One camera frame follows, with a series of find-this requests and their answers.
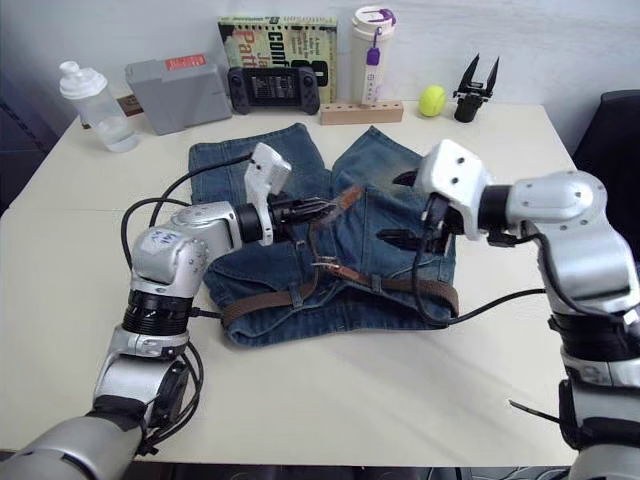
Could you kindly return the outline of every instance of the clear plastic bottle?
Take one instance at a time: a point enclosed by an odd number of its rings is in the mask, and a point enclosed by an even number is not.
[[[76,62],[60,64],[63,77],[60,93],[91,125],[102,143],[112,152],[127,152],[138,145],[138,134],[107,88],[107,79],[93,68]]]

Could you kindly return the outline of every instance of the white thermos bottle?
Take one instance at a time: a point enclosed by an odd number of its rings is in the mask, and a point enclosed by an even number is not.
[[[362,7],[351,24],[351,99],[370,105],[380,100],[396,17],[388,8]]]

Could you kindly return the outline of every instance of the yellow ball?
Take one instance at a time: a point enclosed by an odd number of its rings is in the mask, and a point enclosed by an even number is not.
[[[447,103],[447,94],[440,85],[430,85],[422,91],[418,108],[425,117],[435,117]]]

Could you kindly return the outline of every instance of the book cover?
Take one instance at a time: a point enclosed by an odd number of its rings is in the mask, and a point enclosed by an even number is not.
[[[336,99],[338,23],[325,17],[221,17],[229,67],[311,67],[320,102]]]

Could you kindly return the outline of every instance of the white bottle cap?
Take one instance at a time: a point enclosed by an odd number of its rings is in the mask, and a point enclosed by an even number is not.
[[[378,39],[383,40],[383,37],[393,34],[396,17],[388,8],[371,5],[356,10],[351,23],[354,32],[363,40],[372,39],[376,31],[378,31]]]
[[[60,93],[69,100],[98,95],[107,86],[107,79],[93,68],[80,68],[76,62],[63,62],[60,70]]]

